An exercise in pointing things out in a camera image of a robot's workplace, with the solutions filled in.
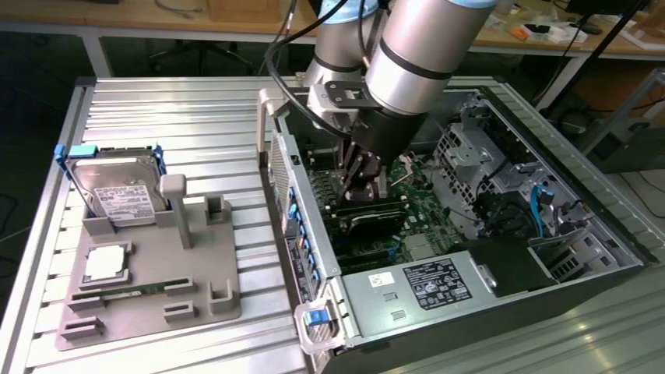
white sticker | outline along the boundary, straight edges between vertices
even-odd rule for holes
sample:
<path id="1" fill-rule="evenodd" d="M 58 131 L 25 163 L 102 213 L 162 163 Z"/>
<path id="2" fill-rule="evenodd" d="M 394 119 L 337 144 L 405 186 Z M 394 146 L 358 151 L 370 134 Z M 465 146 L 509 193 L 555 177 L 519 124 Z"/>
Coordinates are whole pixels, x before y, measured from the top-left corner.
<path id="1" fill-rule="evenodd" d="M 369 275 L 369 279 L 371 287 L 379 287 L 394 283 L 393 274 L 389 271 Z"/>
<path id="2" fill-rule="evenodd" d="M 111 222 L 154 217 L 153 203 L 143 185 L 94 189 L 97 200 Z"/>

blue cable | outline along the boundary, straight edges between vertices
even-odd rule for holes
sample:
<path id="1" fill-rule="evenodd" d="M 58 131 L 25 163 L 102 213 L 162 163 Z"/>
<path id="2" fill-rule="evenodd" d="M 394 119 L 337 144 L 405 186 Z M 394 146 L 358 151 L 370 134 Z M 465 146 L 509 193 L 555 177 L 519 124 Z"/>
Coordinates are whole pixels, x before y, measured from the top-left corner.
<path id="1" fill-rule="evenodd" d="M 538 238 L 542 238 L 542 221 L 539 220 L 538 213 L 538 193 L 543 192 L 545 187 L 542 185 L 534 185 L 530 190 L 530 212 L 533 213 L 533 218 L 535 219 L 535 225 L 538 226 Z"/>

barcode sticker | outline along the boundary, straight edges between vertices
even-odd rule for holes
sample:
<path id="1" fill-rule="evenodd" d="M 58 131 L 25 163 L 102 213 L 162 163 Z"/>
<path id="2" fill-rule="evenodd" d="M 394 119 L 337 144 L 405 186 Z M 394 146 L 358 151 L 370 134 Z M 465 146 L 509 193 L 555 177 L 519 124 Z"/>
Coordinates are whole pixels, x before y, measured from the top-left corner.
<path id="1" fill-rule="evenodd" d="M 110 222 L 154 217 L 153 203 L 143 185 L 94 189 L 97 201 Z"/>

circuit board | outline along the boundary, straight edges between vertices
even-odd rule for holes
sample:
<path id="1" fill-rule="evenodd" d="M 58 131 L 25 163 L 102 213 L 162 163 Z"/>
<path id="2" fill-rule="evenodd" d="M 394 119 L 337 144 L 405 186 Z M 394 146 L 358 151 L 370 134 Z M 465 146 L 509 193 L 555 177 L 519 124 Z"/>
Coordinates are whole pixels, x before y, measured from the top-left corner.
<path id="1" fill-rule="evenodd" d="M 349 222 L 337 215 L 343 210 L 338 203 L 342 182 L 337 172 L 309 171 L 337 262 L 346 274 L 443 255 L 453 244 L 465 240 L 450 222 L 449 211 L 431 191 L 427 181 L 430 171 L 421 168 L 417 162 L 409 166 L 413 173 L 405 178 L 405 164 L 394 161 L 387 176 L 389 185 L 397 182 L 389 190 L 393 199 L 374 205 L 377 212 L 401 212 L 403 222 L 399 221 L 397 227 L 381 227 L 377 230 L 381 232 L 370 238 L 350 238 L 342 234 Z"/>

power supply label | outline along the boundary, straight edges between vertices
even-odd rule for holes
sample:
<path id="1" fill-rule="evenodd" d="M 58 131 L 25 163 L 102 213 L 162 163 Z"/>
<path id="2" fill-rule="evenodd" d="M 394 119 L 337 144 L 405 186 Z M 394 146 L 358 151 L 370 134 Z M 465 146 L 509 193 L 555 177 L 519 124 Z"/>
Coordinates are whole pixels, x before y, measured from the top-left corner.
<path id="1" fill-rule="evenodd" d="M 450 259 L 403 268 L 417 303 L 425 310 L 470 299 L 469 288 Z"/>
<path id="2" fill-rule="evenodd" d="M 97 201 L 113 222 L 154 217 L 153 203 L 143 185 L 94 189 Z"/>

